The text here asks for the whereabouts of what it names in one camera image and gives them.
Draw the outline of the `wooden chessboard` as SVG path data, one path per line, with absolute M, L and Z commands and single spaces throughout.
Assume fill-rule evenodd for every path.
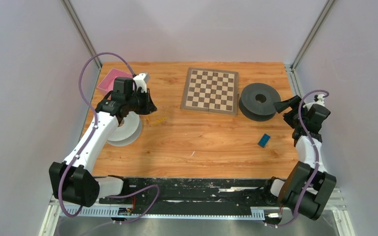
M 239 73 L 190 67 L 181 109 L 235 116 L 238 113 Z

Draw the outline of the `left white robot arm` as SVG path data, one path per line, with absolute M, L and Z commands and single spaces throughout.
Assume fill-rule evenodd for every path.
M 49 177 L 59 201 L 91 207 L 98 199 L 112 196 L 120 204 L 129 201 L 131 190 L 121 177 L 94 177 L 91 172 L 109 136 L 131 114 L 149 115 L 157 111 L 147 87 L 149 74 L 118 77 L 93 111 L 93 120 L 73 151 L 63 162 L 53 162 Z

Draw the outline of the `pink plastic box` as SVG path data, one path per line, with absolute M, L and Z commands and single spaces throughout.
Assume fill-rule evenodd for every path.
M 112 68 L 98 84 L 97 89 L 102 95 L 113 90 L 114 80 L 117 77 L 132 78 L 132 75 L 122 70 Z

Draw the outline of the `black cable spool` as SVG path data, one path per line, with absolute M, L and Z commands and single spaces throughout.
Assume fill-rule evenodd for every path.
M 251 120 L 267 121 L 276 114 L 275 102 L 281 102 L 281 97 L 272 86 L 252 83 L 242 90 L 239 108 L 243 115 Z

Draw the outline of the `blue toy brick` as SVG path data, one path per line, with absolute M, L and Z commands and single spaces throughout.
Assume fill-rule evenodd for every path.
M 264 148 L 266 147 L 267 143 L 269 142 L 271 136 L 268 134 L 263 134 L 263 136 L 260 138 L 259 142 L 257 143 L 260 147 Z

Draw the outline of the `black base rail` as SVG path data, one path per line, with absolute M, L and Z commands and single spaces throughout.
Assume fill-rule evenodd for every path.
M 196 216 L 248 216 L 251 207 L 279 210 L 265 193 L 266 179 L 128 177 L 121 198 L 100 204 L 133 205 L 133 213 Z

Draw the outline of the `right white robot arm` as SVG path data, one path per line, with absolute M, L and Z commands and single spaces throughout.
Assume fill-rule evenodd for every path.
M 273 104 L 276 112 L 293 128 L 292 138 L 298 161 L 286 180 L 272 177 L 265 182 L 261 198 L 267 205 L 279 204 L 291 210 L 294 217 L 303 215 L 317 220 L 336 186 L 337 179 L 323 165 L 321 147 L 322 123 L 331 112 L 325 107 L 326 94 L 317 94 L 305 103 L 296 95 Z

